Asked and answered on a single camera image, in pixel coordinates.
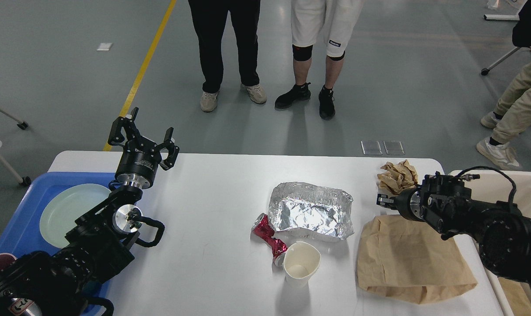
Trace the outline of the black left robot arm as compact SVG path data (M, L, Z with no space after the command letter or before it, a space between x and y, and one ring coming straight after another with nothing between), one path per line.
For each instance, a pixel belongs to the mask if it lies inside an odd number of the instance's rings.
M134 244L150 248L161 242L165 225L143 216L136 203L153 186L158 168L173 168L179 154L172 127L158 144L140 134L137 113L134 108L114 120L108 144L123 153L109 196L75 220L65 235L68 245L53 255L25 254L0 269L0 316L79 316L89 305L113 315L110 300L87 295L85 288L122 272L134 260Z

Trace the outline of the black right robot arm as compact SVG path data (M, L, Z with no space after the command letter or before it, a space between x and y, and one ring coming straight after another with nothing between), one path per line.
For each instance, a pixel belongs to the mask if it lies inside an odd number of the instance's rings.
M482 264L499 277L524 282L531 290L531 218L513 202L511 182L507 201L473 200L465 182L476 180L472 168L458 174L426 175L421 184L390 197L378 194L377 204L411 221L426 222L443 240L468 234L479 246Z

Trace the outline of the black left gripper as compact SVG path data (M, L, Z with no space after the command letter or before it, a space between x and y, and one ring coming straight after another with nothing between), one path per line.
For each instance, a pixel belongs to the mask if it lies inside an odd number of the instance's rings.
M153 186L155 176L160 165L163 170L169 170L175 166L179 155L179 146L175 145L172 137L173 127L165 132L165 138L161 144L155 146L155 154L145 153L142 136L135 124L139 108L135 107L125 117L117 117L110 130L108 144L123 148L123 154L115 172L115 180L120 184L147 189ZM168 155L161 158L161 150L166 149Z

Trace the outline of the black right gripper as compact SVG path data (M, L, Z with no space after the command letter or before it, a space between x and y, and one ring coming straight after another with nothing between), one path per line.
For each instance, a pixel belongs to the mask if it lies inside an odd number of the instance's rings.
M376 205L391 210L398 210L403 218L410 221L422 222L420 218L420 197L417 188L402 191L398 196L377 194Z

